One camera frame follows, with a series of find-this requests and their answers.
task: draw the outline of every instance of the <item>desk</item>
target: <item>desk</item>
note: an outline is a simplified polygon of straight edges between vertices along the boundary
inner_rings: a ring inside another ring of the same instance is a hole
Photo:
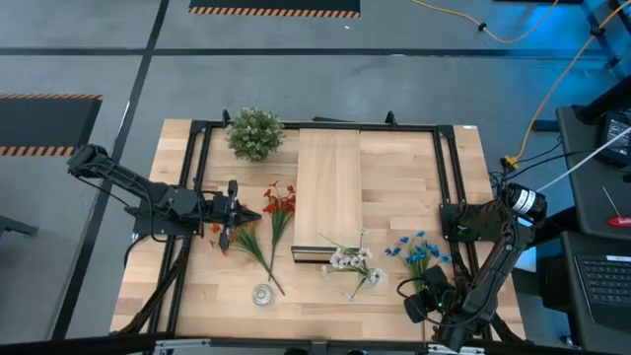
[[[577,336],[584,350],[607,353],[628,354],[631,348],[631,336],[628,332],[615,330],[600,325],[592,320],[581,280],[574,263],[577,254],[615,254],[631,255],[631,244],[615,240],[595,238],[579,233],[564,232],[561,235],[563,259],[568,270],[572,317],[577,326]]]
[[[150,179],[176,184],[186,147],[190,120],[168,119],[158,143]],[[476,127],[455,126],[457,151],[468,202],[482,203],[493,197]],[[238,198],[254,211],[265,204],[267,186],[296,185],[300,130],[286,130],[284,144],[264,163],[237,160],[227,147],[223,129],[213,129],[203,189],[225,189],[229,179],[239,182]],[[176,334],[181,336],[282,338],[328,340],[431,341],[431,326],[413,324],[404,312],[395,286],[408,274],[397,258],[383,254],[385,247],[418,230],[427,232],[431,243],[444,252],[438,205],[441,193],[432,134],[418,132],[362,131],[362,214],[364,227],[371,230],[364,239],[373,251],[371,265],[382,268],[386,281],[362,289],[354,302],[343,292],[352,291],[354,275],[332,274],[322,279],[320,265],[296,264],[290,251],[293,224],[285,232],[274,263],[274,275],[287,296],[275,293],[275,304],[259,307],[251,299],[255,285],[267,275],[247,255],[229,249],[222,255],[211,245],[217,236],[206,229],[206,238],[194,238],[185,276]],[[195,175],[201,140],[197,140],[191,174]],[[448,151],[447,141],[443,142]],[[449,154],[445,155],[452,200],[455,182]],[[257,229],[263,254],[270,253],[270,221],[264,216]],[[476,243],[480,264],[492,245]],[[164,245],[147,241],[129,255],[111,329],[125,326],[147,301],[156,287]],[[445,267],[453,275],[450,265]],[[164,329],[171,295],[163,303],[159,329]],[[511,330],[524,337],[513,280],[509,277],[499,294],[498,314]]]
[[[598,133],[597,125],[586,125],[579,121],[571,107],[556,110],[559,131],[566,153],[594,149]],[[581,162],[586,154],[576,154],[566,158],[568,169]],[[622,181],[619,169],[595,159],[587,161],[570,174],[570,183],[576,208],[571,211],[578,219],[581,232],[622,240],[631,239],[631,230],[609,227],[606,220],[615,217],[615,211],[602,187],[606,187],[618,211],[622,215],[631,214],[631,183]]]

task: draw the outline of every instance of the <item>white cable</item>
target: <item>white cable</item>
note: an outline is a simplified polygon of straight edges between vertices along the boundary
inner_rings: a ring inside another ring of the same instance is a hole
[[[603,150],[604,148],[608,147],[609,145],[611,145],[611,143],[615,142],[616,140],[618,140],[618,138],[622,137],[623,135],[627,134],[631,132],[631,126],[625,130],[622,131],[622,133],[618,134],[617,136],[613,137],[613,139],[611,139],[610,141],[604,143],[600,148],[596,149],[595,151],[593,151],[591,154],[589,154],[584,160],[582,160],[579,164],[575,165],[572,169],[570,169],[569,171],[565,172],[563,175],[561,175],[560,177],[554,179],[553,181],[545,184],[544,186],[540,187],[537,192],[541,192],[544,189],[550,187],[551,185],[553,185],[554,183],[556,183],[558,180],[560,180],[561,178],[564,178],[566,176],[568,176],[569,174],[571,174],[574,170],[578,169],[579,166],[583,165],[586,161],[588,161],[589,159],[593,158],[594,155],[600,153],[601,150]]]

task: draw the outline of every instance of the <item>laptop keyboard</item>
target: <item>laptop keyboard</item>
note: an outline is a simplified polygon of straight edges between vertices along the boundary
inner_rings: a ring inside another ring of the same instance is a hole
[[[631,307],[631,257],[579,255],[577,261],[591,303]]]

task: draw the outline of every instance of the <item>wooden board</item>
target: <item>wooden board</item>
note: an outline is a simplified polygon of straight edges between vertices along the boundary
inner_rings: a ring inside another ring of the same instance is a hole
[[[177,182],[189,124],[189,120],[165,121],[151,179]],[[492,198],[492,193],[478,132],[474,127],[458,126],[455,130],[467,199],[471,203],[484,202]],[[279,180],[281,187],[296,185],[299,146],[300,132],[287,130],[279,152],[265,163],[253,164],[235,159],[226,146],[223,130],[215,129],[204,189],[225,190],[228,180],[236,178],[240,183],[240,201],[260,211],[265,204],[262,194],[269,183]],[[449,167],[446,145],[444,151]],[[362,218],[364,227],[371,230],[364,244],[375,256],[371,265],[387,273],[383,284],[361,290],[355,301],[349,302],[343,293],[355,286],[353,275],[332,274],[325,281],[318,265],[293,262],[290,247],[294,226],[290,225],[278,247],[274,266],[287,296],[276,292],[273,306],[258,307],[251,300],[251,291],[255,285],[267,281],[265,272],[247,255],[235,250],[222,255],[211,244],[217,242],[218,236],[207,229],[206,239],[196,238],[193,242],[176,333],[210,337],[431,341],[432,327],[410,322],[401,298],[394,292],[398,282],[407,278],[405,268],[399,259],[385,256],[383,249],[394,245],[400,237],[424,230],[431,243],[448,251],[438,217],[441,194],[435,159],[429,133],[360,133]],[[196,161],[193,158],[191,176]],[[451,169],[448,176],[453,176]],[[450,185],[455,197],[453,182]],[[268,257],[271,240],[268,216],[264,216],[257,234]],[[125,326],[147,301],[158,278],[163,247],[149,240],[138,245],[129,256],[112,330]],[[488,251],[488,244],[478,243],[480,263]],[[449,265],[444,265],[444,269],[453,274]],[[160,329],[165,328],[169,304],[170,295],[163,308]],[[516,334],[524,335],[511,278],[499,295],[498,312]]]
[[[359,131],[301,129],[294,248],[361,246]]]

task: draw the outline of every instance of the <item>yellow cable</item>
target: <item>yellow cable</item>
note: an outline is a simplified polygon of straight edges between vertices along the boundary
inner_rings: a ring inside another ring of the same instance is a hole
[[[458,12],[458,11],[454,11],[454,10],[449,10],[449,9],[444,9],[444,8],[440,8],[438,6],[433,6],[430,4],[426,4],[420,0],[410,0],[413,3],[416,3],[418,5],[421,6],[425,6],[428,9],[432,9],[432,10],[436,10],[436,11],[440,11],[442,13],[446,13],[446,14],[451,14],[451,15],[456,15],[456,16],[460,16],[460,17],[464,17],[468,20],[470,20],[472,23],[474,23],[477,26],[482,25],[481,22],[475,20],[474,18],[470,17],[469,15],[466,15],[462,12]],[[552,10],[554,10],[554,7],[559,3],[559,0],[555,0],[554,3],[550,6],[550,8],[548,8],[548,11],[545,13],[545,15],[543,15],[543,17],[536,23],[534,24],[534,26],[532,26],[532,28],[528,31],[526,31],[525,33],[523,33],[522,35],[518,36],[517,38],[513,38],[513,39],[501,39],[499,37],[497,37],[496,35],[494,35],[492,32],[490,32],[486,27],[484,27],[484,29],[482,29],[484,32],[488,33],[493,39],[504,43],[504,44],[511,44],[511,43],[515,43],[518,42],[524,38],[526,38],[528,35],[530,35],[534,30],[536,30],[536,28],[539,27],[539,25],[541,25],[541,23],[543,23],[543,21],[548,17],[548,15],[550,15],[550,13],[552,12]]]
[[[613,19],[614,16],[617,15],[617,13],[619,13],[620,11],[622,11],[622,9],[624,9],[625,7],[631,5],[631,0],[628,0],[627,2],[625,2],[624,4],[620,5],[620,7],[618,7],[617,9],[615,9],[609,16],[607,16],[606,19],[604,19],[604,21],[600,24],[600,26],[598,26],[599,30],[602,30],[602,28],[604,28],[604,26],[611,21],[611,19]],[[585,42],[585,45],[583,45],[583,47],[579,50],[579,52],[576,54],[576,56],[572,59],[572,61],[570,62],[570,64],[568,65],[567,68],[565,68],[565,70],[563,71],[563,73],[561,73],[561,76],[559,76],[559,78],[554,82],[554,84],[552,85],[552,88],[550,88],[550,90],[548,91],[548,93],[545,95],[545,98],[543,99],[543,102],[541,102],[541,105],[539,105],[539,108],[536,110],[536,112],[534,113],[534,116],[532,117],[532,119],[530,120],[530,124],[528,125],[528,129],[526,131],[526,135],[524,136],[524,141],[522,142],[522,149],[520,149],[520,152],[518,153],[517,156],[515,157],[509,157],[506,156],[505,159],[507,161],[508,164],[510,164],[512,167],[517,168],[517,161],[522,157],[522,155],[524,154],[524,150],[526,149],[526,141],[528,139],[528,135],[530,134],[530,131],[532,130],[532,126],[534,125],[534,122],[536,121],[536,119],[539,117],[539,115],[541,114],[541,111],[543,110],[543,107],[548,103],[548,101],[550,100],[550,97],[552,96],[552,93],[554,93],[554,91],[556,90],[556,88],[559,86],[559,84],[561,83],[561,81],[563,80],[563,78],[565,78],[565,76],[570,72],[570,69],[572,69],[572,67],[574,66],[574,64],[576,63],[576,61],[579,59],[579,57],[581,56],[581,54],[583,54],[583,52],[585,51],[585,49],[587,49],[587,47],[594,41],[594,39],[596,39],[595,36],[591,36],[590,39],[588,39],[587,42]]]

